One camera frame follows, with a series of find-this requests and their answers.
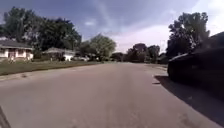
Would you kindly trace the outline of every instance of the asphalt road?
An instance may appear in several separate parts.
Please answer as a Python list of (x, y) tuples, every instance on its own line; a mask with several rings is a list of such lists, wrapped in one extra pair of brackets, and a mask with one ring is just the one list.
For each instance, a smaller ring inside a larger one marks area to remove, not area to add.
[(0, 82), (12, 128), (221, 128), (224, 104), (143, 64), (102, 64)]

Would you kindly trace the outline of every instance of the dark car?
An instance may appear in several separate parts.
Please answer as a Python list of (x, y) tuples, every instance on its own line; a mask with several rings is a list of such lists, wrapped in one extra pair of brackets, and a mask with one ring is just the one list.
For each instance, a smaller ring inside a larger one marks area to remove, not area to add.
[(210, 37), (194, 52), (171, 59), (167, 71), (174, 81), (224, 94), (224, 32)]

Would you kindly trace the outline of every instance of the window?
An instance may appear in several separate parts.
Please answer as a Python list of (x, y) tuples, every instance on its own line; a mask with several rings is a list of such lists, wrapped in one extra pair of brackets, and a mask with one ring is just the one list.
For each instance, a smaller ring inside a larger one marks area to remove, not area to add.
[(5, 49), (0, 48), (0, 54), (5, 54)]
[(19, 55), (23, 55), (23, 50), (18, 50)]

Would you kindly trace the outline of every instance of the roof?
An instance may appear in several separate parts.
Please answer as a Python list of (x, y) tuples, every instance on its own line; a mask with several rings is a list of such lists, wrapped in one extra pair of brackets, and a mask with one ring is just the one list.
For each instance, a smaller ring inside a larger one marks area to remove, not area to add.
[(59, 48), (49, 48), (48, 50), (44, 51), (43, 53), (66, 53), (66, 54), (75, 54), (72, 50), (66, 50), (66, 49), (59, 49)]
[(13, 40), (0, 40), (0, 47), (1, 48), (32, 49), (32, 47), (27, 44), (18, 43)]

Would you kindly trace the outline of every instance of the cloud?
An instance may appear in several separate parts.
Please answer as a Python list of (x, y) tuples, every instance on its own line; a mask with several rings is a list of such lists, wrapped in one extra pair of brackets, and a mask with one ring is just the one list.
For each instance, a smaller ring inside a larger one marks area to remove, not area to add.
[(139, 30), (132, 30), (117, 36), (111, 36), (117, 44), (116, 51), (126, 52), (136, 43), (145, 43), (147, 46), (159, 45), (161, 52), (166, 49), (166, 41), (169, 37), (167, 25), (153, 25)]
[(84, 24), (85, 26), (93, 27), (93, 26), (96, 26), (97, 22), (95, 19), (90, 19), (90, 20), (87, 20)]
[(94, 5), (96, 7), (96, 9), (98, 10), (98, 13), (100, 14), (101, 18), (104, 21), (104, 25), (101, 25), (102, 27), (100, 28), (100, 32), (101, 33), (109, 33), (112, 31), (112, 29), (116, 28), (115, 26), (115, 20), (113, 18), (111, 18), (108, 8), (105, 5), (105, 3), (103, 3), (102, 0), (93, 0)]
[[(190, 13), (207, 12), (209, 16), (207, 28), (211, 31), (210, 35), (214, 35), (224, 31), (223, 2), (223, 0), (199, 0), (195, 6), (183, 11)], [(170, 17), (164, 24), (146, 26), (145, 28), (129, 26), (124, 28), (125, 31), (121, 34), (111, 36), (111, 38), (118, 43), (116, 50), (126, 52), (128, 48), (131, 48), (134, 44), (142, 42), (148, 46), (159, 45), (161, 47), (161, 52), (165, 52), (167, 40), (170, 35), (168, 25), (178, 18), (181, 13), (170, 9), (164, 11), (163, 15), (166, 16), (167, 14)]]

